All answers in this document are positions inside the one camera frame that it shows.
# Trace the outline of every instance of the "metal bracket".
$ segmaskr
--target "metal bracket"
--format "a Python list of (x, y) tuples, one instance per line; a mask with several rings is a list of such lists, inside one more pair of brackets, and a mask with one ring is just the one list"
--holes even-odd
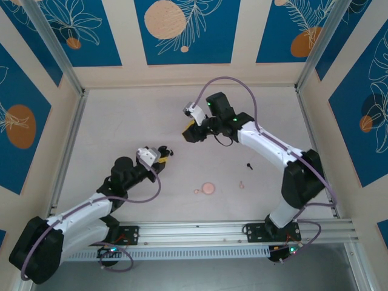
[(118, 227), (118, 239), (114, 242), (117, 246), (137, 246), (139, 241), (139, 228), (138, 226), (119, 226)]
[(276, 238), (272, 238), (264, 227), (265, 223), (248, 223), (242, 229), (242, 232), (247, 235), (248, 243), (272, 243), (272, 242), (287, 242), (291, 237), (294, 241), (301, 241), (302, 236), (299, 225), (296, 222), (288, 223), (282, 229), (278, 229)]

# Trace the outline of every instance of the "wall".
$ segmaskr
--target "wall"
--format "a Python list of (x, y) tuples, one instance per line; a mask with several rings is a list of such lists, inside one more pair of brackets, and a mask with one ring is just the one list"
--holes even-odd
[[(220, 75), (294, 84), (335, 1), (37, 3), (84, 87), (127, 87), (203, 84)], [(21, 33), (29, 29), (20, 11), (8, 14)]]
[(340, 24), (302, 94), (343, 215), (352, 217), (383, 287), (388, 286), (388, 250), (377, 223), (388, 219), (388, 2), (367, 5), (349, 16), (352, 29)]
[(1, 8), (0, 27), (6, 32), (0, 34), (0, 238), (6, 233), (0, 282), (1, 290), (11, 290), (20, 271), (8, 256), (28, 220), (46, 215), (79, 98), (65, 78), (52, 78), (52, 67), (39, 61)]

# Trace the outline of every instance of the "small pink object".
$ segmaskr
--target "small pink object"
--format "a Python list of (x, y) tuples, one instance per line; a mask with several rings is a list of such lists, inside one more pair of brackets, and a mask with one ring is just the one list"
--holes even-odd
[(208, 183), (205, 183), (203, 186), (202, 186), (202, 192), (206, 195), (211, 195), (214, 193), (214, 191), (216, 190), (216, 187), (208, 182)]

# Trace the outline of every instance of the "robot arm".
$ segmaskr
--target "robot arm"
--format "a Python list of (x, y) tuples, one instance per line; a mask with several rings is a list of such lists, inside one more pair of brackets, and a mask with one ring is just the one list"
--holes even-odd
[[(136, 166), (128, 157), (118, 158), (111, 169), (111, 175), (105, 179), (103, 185), (88, 200), (60, 215), (47, 219), (38, 216), (31, 219), (11, 252), (10, 263), (21, 270), (37, 239), (57, 220), (60, 220), (61, 223), (56, 225), (40, 243), (26, 268), (25, 274), (36, 284), (47, 281), (61, 263), (75, 252), (96, 242), (115, 242), (119, 236), (119, 222), (110, 214), (124, 202), (113, 199), (93, 201), (106, 196), (127, 199), (127, 191), (137, 183), (146, 178), (155, 182), (156, 177), (154, 174), (144, 167), (139, 159), (156, 173), (160, 173), (166, 166), (170, 154), (171, 151), (167, 150), (165, 146), (160, 147), (158, 150), (149, 149), (148, 147), (139, 149), (137, 151)], [(90, 203), (90, 205), (72, 214), (67, 219), (63, 219), (67, 213), (85, 203)]]
[[(184, 109), (187, 116), (192, 117), (196, 112), (195, 122), (191, 122), (183, 136), (188, 142), (204, 141), (207, 135), (218, 135), (232, 138), (267, 158), (277, 169), (284, 172), (282, 198), (277, 208), (266, 218), (266, 230), (274, 241), (278, 239), (277, 233), (310, 201), (316, 197), (324, 188), (323, 184), (315, 175), (301, 162), (299, 162), (290, 151), (305, 159), (311, 166), (323, 174), (323, 169), (319, 155), (313, 150), (303, 152), (296, 149), (269, 132), (260, 128), (256, 129), (254, 119), (242, 112), (235, 114), (230, 106), (225, 94), (219, 92), (206, 98), (212, 117), (207, 117), (203, 111), (192, 104), (188, 104)], [(278, 141), (287, 150), (274, 143), (266, 136)]]

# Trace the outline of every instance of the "white leaf drawing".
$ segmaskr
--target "white leaf drawing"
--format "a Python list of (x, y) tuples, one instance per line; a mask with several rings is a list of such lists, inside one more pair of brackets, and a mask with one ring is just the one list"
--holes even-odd
[(354, 0), (350, 3), (349, 7), (347, 8), (344, 16), (342, 17), (342, 20), (348, 24), (349, 18), (351, 14), (360, 14), (365, 10), (366, 4), (369, 2), (369, 0), (361, 0), (358, 2), (355, 2)]
[[(169, 39), (159, 39), (156, 47), (160, 47), (158, 55), (172, 49), (177, 51), (182, 47), (190, 48), (190, 46), (201, 37), (201, 32), (206, 32), (207, 24), (205, 17), (213, 13), (222, 4), (222, 0), (176, 0), (173, 2), (183, 12), (186, 19), (184, 30), (177, 36)], [(173, 22), (176, 19), (176, 13), (166, 15), (164, 23)]]
[[(15, 18), (31, 30), (35, 30), (30, 19), (20, 5), (10, 0), (3, 1), (7, 8), (14, 14)], [(102, 24), (102, 18), (85, 13), (84, 0), (42, 0), (37, 2), (48, 23), (54, 31), (60, 32), (59, 41), (66, 42), (69, 37), (77, 41), (85, 40), (99, 45), (100, 39), (93, 29)]]
[[(0, 66), (0, 85), (5, 81), (8, 73), (8, 68), (4, 66)], [(6, 111), (6, 109), (3, 107), (3, 105), (0, 102), (0, 133), (2, 133), (4, 130), (6, 130), (7, 127), (10, 129), (12, 126), (20, 126), (25, 129), (28, 128), (28, 124), (26, 122), (28, 121), (28, 117), (21, 119), (13, 116), (12, 114), (9, 114), (9, 112)]]
[(309, 47), (315, 43), (316, 29), (324, 22), (332, 11), (337, 0), (327, 0), (324, 4), (321, 0), (316, 9), (313, 9), (309, 0), (287, 0), (283, 5), (288, 9), (291, 20), (295, 22), (301, 32), (305, 32), (309, 36)]
[(388, 149), (388, 30), (380, 39), (369, 67), (370, 89), (373, 93), (373, 104), (363, 118), (361, 129), (376, 130), (376, 153)]

